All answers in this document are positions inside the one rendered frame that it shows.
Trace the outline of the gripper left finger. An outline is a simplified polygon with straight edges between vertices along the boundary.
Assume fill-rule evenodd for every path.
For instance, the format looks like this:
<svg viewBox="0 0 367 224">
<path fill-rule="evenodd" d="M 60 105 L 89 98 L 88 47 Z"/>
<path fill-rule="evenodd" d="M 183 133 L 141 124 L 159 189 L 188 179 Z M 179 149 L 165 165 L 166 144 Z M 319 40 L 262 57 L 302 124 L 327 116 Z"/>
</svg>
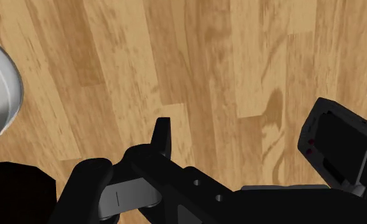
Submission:
<svg viewBox="0 0 367 224">
<path fill-rule="evenodd" d="M 195 167 L 171 161 L 171 122 L 158 118 L 152 140 L 78 163 L 48 224 L 118 224 L 137 209 L 151 224 L 229 224 L 232 191 Z"/>
</svg>

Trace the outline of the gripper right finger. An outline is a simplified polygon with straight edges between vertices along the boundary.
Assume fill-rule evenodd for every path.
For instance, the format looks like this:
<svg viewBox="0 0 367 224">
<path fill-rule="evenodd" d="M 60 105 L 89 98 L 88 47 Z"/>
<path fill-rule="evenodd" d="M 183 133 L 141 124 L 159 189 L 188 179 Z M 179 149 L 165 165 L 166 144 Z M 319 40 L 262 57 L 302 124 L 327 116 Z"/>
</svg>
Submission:
<svg viewBox="0 0 367 224">
<path fill-rule="evenodd" d="M 319 97 L 301 128 L 298 150 L 328 186 L 367 199 L 367 120 Z"/>
</svg>

